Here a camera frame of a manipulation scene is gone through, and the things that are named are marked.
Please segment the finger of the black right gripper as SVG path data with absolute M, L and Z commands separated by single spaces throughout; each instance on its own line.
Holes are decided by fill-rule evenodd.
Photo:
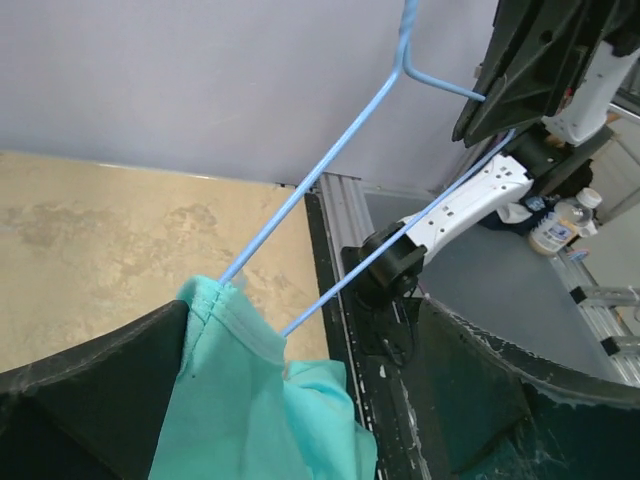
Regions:
M 452 132 L 454 142 L 471 147 L 481 140 L 539 119 L 546 110 L 550 83 L 525 76 L 499 77 L 485 93 L 485 100 L 468 100 Z
M 479 92 L 502 76 L 530 76 L 550 83 L 542 115 L 553 115 L 577 91 L 599 42 L 598 1 L 500 1 Z

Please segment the teal t shirt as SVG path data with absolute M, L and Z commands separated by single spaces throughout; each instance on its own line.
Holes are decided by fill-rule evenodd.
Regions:
M 285 338 L 232 284 L 194 276 L 178 297 L 182 361 L 150 478 L 375 478 L 376 441 L 343 363 L 287 362 Z

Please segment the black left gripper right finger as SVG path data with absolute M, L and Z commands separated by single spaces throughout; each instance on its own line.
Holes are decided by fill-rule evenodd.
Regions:
M 408 303 L 432 478 L 638 478 L 638 388 L 550 361 L 427 300 Z

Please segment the light blue wire hanger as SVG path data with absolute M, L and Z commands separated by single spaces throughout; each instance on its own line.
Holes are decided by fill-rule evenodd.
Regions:
M 254 80 L 267 108 L 242 155 L 280 166 L 296 191 L 224 269 L 233 279 L 323 173 L 399 186 L 450 182 L 493 1 L 288 1 L 267 15 L 281 39 Z

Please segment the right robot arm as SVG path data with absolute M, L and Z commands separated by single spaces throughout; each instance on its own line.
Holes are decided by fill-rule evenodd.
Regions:
M 370 235 L 355 298 L 382 309 L 411 291 L 450 241 L 498 212 L 519 223 L 606 140 L 612 101 L 639 57 L 635 1 L 501 1 L 452 137 L 495 145 L 423 211 Z

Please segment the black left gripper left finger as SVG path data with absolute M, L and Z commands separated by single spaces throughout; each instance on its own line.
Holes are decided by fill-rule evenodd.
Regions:
M 2 372 L 2 478 L 147 478 L 180 370 L 188 312 L 174 300 Z

